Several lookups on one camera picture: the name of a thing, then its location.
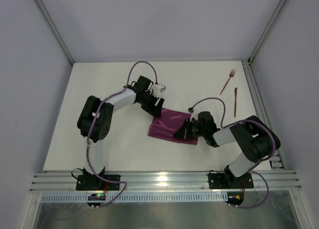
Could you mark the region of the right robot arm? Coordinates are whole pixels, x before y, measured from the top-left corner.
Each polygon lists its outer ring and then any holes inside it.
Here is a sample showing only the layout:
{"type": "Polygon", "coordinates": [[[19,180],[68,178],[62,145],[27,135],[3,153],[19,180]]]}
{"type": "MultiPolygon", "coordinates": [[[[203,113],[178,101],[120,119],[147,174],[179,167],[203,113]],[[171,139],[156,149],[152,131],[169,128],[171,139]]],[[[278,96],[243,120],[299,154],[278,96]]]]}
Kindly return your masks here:
{"type": "Polygon", "coordinates": [[[203,111],[197,119],[185,119],[173,137],[185,141],[202,137],[207,145],[214,148],[236,142],[241,153],[222,173],[223,181],[230,188],[239,186],[253,168],[263,159],[271,158],[281,147],[277,135],[255,115],[219,129],[210,112],[203,111]]]}

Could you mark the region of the purple satin napkin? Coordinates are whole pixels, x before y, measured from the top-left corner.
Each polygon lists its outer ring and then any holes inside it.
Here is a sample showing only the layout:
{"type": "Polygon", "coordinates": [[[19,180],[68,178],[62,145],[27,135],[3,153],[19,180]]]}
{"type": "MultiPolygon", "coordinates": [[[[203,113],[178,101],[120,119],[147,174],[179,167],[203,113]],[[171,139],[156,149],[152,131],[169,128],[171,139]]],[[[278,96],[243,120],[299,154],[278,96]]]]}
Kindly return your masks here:
{"type": "Polygon", "coordinates": [[[197,145],[197,137],[191,140],[183,138],[177,139],[173,137],[174,133],[182,127],[185,119],[190,118],[191,115],[189,113],[163,108],[161,110],[161,117],[153,118],[149,127],[148,136],[174,143],[197,145]]]}

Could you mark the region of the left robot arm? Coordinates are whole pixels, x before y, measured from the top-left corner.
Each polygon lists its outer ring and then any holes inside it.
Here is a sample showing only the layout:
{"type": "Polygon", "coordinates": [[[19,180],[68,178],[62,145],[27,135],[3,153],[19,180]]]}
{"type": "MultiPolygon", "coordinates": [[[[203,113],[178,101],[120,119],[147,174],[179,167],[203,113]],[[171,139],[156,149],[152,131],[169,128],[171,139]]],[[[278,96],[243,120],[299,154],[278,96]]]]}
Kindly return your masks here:
{"type": "Polygon", "coordinates": [[[165,85],[140,76],[137,81],[125,85],[122,90],[105,99],[89,96],[77,121],[80,134],[86,138],[86,155],[89,156],[91,146],[97,148],[99,142],[106,138],[113,114],[118,110],[138,103],[145,112],[160,118],[164,103],[160,94],[165,90],[165,85]]]}

